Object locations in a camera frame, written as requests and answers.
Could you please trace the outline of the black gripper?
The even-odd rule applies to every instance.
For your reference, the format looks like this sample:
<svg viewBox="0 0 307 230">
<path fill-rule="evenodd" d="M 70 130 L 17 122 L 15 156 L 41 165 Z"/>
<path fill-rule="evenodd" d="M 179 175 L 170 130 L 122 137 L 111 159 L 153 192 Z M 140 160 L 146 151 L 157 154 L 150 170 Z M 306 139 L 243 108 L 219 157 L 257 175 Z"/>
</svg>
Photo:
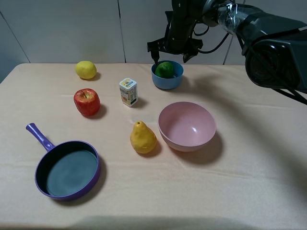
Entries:
<svg viewBox="0 0 307 230">
<path fill-rule="evenodd" d="M 151 53 L 154 63 L 159 61 L 159 52 L 169 54 L 183 54 L 183 63 L 197 56 L 198 52 L 193 48 L 202 48 L 203 42 L 200 39 L 192 38 L 196 19 L 194 17 L 179 16 L 173 11 L 165 12 L 167 26 L 163 38 L 147 43 L 147 51 Z"/>
</svg>

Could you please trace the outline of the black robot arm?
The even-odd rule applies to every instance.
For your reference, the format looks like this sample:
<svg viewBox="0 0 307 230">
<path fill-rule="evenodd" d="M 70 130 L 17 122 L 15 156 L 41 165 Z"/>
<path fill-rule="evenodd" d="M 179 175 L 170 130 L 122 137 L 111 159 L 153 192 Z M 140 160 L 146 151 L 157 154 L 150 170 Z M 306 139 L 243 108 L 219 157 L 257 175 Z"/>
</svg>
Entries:
<svg viewBox="0 0 307 230">
<path fill-rule="evenodd" d="M 154 62 L 160 53 L 182 55 L 187 62 L 202 52 L 197 24 L 217 25 L 239 41 L 250 80 L 306 104 L 307 25 L 233 0 L 174 0 L 166 12 L 165 36 L 149 42 Z"/>
</svg>

